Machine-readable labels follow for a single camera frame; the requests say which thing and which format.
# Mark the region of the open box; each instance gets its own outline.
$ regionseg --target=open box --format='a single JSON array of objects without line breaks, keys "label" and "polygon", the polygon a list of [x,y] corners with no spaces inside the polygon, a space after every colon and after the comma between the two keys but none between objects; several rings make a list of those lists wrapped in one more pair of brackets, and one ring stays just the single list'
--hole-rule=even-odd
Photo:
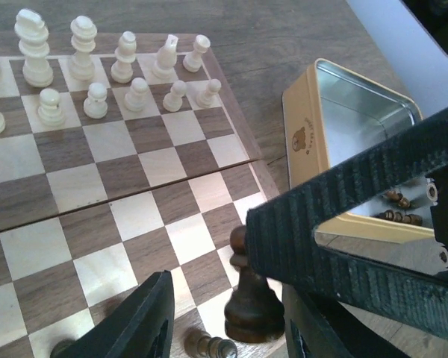
[{"label": "open box", "polygon": [[[324,59],[284,91],[282,102],[291,187],[422,120],[410,98]],[[426,187],[427,179],[417,178],[394,188],[412,201],[410,210],[374,198],[319,231],[388,242],[435,237]],[[423,225],[374,218],[388,209],[417,214]]]}]

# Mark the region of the wooden chessboard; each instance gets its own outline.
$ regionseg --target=wooden chessboard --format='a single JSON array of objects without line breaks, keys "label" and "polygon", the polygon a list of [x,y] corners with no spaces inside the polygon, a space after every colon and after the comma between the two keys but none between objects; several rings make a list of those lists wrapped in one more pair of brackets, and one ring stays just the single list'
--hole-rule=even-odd
[{"label": "wooden chessboard", "polygon": [[[167,35],[137,34],[134,76],[151,91],[132,113],[123,106],[129,84],[110,75],[119,36],[96,38],[92,81],[108,88],[108,114],[90,119],[90,82],[66,65],[71,35],[50,35],[50,87],[66,121],[47,128],[37,118],[40,91],[22,76],[18,39],[0,33],[0,357],[49,357],[58,340],[85,334],[160,270],[172,272],[175,287],[171,357],[185,357],[188,327],[225,336],[223,308],[237,285],[228,235],[276,186],[212,51],[190,73],[182,59],[195,35],[177,35],[178,64],[162,81],[150,66]],[[211,78],[223,87],[200,109],[196,94]],[[178,79],[187,83],[184,105],[168,113],[162,100]],[[240,357],[266,357],[282,342],[239,345]]]}]

